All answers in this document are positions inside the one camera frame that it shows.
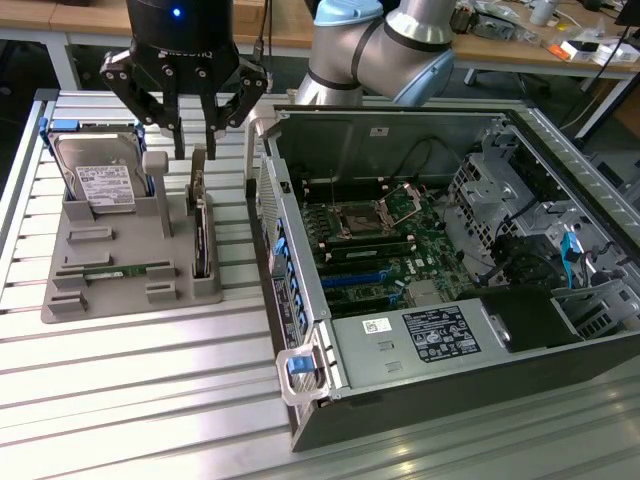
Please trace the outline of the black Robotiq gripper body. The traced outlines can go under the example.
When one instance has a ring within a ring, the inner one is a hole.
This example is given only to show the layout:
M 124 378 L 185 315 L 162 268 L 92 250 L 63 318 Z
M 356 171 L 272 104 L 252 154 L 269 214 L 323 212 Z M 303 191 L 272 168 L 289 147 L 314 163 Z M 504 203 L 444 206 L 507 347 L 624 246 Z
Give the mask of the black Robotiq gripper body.
M 126 71 L 163 89 L 174 81 L 194 93 L 198 81 L 217 93 L 236 75 L 231 1 L 128 1 L 132 32 Z

